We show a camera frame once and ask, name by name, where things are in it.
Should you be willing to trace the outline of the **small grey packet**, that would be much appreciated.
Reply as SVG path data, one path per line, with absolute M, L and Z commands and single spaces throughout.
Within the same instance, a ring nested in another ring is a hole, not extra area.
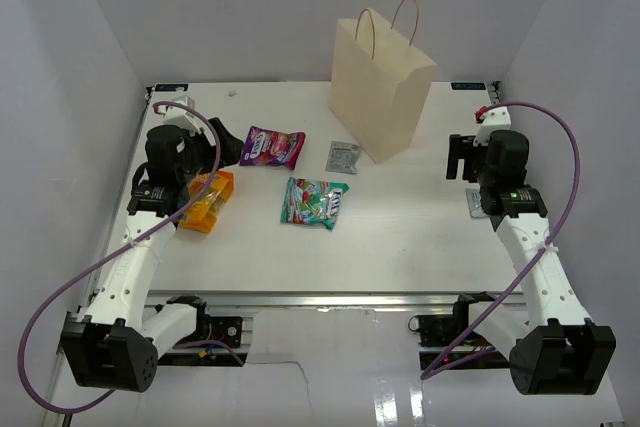
M 478 189 L 467 188 L 465 190 L 469 215 L 472 219 L 487 218 L 481 202 L 481 194 Z

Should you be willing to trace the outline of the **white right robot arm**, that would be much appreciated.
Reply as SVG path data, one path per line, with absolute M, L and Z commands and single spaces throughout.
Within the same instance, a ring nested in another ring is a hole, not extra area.
M 488 340 L 523 395 L 593 395 L 616 339 L 610 327 L 593 322 L 568 281 L 544 201 L 525 181 L 528 157 L 528 139 L 510 130 L 490 133 L 485 144 L 449 138 L 446 176 L 479 185 L 482 210 L 509 254 L 528 312 L 526 323 L 503 306 L 484 316 L 489 298 L 461 297 L 452 335 L 466 346 Z

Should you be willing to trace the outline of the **silver sachet packet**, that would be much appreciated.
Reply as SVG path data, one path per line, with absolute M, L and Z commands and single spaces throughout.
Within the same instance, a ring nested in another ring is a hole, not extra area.
M 361 147 L 357 144 L 332 141 L 325 170 L 341 174 L 357 174 L 357 161 L 361 154 Z

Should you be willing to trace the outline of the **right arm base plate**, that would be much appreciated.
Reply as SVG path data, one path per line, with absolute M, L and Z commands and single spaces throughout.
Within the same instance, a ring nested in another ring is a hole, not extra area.
M 459 328 L 452 314 L 415 315 L 408 321 L 409 331 L 419 338 L 420 368 L 425 370 L 440 352 L 459 334 Z M 482 336 L 471 333 L 458 347 L 454 348 L 438 365 L 442 367 L 477 352 L 486 351 L 491 344 Z M 453 370 L 507 369 L 508 361 L 499 353 L 491 352 L 475 358 Z

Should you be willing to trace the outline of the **green Fox's candy bag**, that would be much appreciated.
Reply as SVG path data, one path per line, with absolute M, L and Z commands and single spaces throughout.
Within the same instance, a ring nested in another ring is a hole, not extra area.
M 348 190 L 346 183 L 290 177 L 286 184 L 280 222 L 322 225 L 332 230 Z

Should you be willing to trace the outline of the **orange snack bag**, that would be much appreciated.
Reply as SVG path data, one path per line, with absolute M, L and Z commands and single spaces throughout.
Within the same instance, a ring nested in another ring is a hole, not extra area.
M 180 219 L 179 226 L 192 231 L 209 234 L 221 210 L 234 191 L 234 175 L 227 171 L 217 171 L 203 197 L 197 200 Z

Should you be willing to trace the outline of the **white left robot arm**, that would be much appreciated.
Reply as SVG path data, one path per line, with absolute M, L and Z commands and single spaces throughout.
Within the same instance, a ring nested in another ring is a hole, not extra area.
M 135 171 L 127 205 L 124 253 L 117 256 L 86 312 L 68 321 L 61 346 L 81 387 L 146 391 L 160 358 L 184 340 L 199 346 L 211 334 L 204 304 L 174 298 L 149 318 L 143 316 L 151 281 L 179 221 L 175 213 L 192 198 L 189 184 L 199 174 L 236 164 L 243 143 L 219 118 L 210 119 L 218 139 L 178 125 L 147 133 L 146 162 Z

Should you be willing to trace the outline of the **purple Fox's candy bag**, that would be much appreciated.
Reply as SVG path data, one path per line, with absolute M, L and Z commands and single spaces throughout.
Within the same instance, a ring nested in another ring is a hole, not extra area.
M 305 140 L 304 132 L 284 133 L 252 126 L 247 134 L 239 164 L 284 166 L 294 170 Z

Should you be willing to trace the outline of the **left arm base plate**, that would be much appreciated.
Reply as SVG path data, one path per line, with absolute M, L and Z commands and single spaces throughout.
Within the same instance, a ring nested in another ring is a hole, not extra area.
M 235 349 L 241 346 L 243 318 L 240 316 L 198 315 L 195 331 L 181 338 L 177 344 L 191 344 L 192 348 L 212 351 L 218 343 Z

